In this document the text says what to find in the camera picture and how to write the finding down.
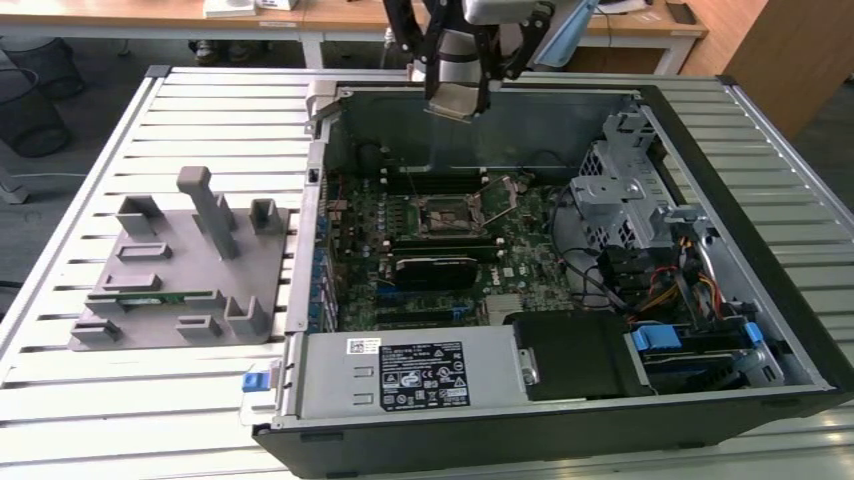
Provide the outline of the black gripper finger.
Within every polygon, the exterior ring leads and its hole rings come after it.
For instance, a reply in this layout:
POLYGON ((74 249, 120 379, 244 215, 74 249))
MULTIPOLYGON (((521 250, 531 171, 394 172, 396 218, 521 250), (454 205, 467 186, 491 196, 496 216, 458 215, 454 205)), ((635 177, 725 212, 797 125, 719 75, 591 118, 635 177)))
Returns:
POLYGON ((551 2, 475 2, 473 38, 481 79, 473 114, 489 105, 489 90, 505 79, 516 79, 544 39, 555 13, 551 2), (509 55, 501 54, 500 26, 519 27, 520 43, 509 55))
POLYGON ((426 1, 429 20, 421 31, 409 0, 384 0, 388 24, 400 49, 424 66, 424 94, 432 111, 464 110, 464 87, 440 80, 444 33, 464 25, 460 1, 426 1))

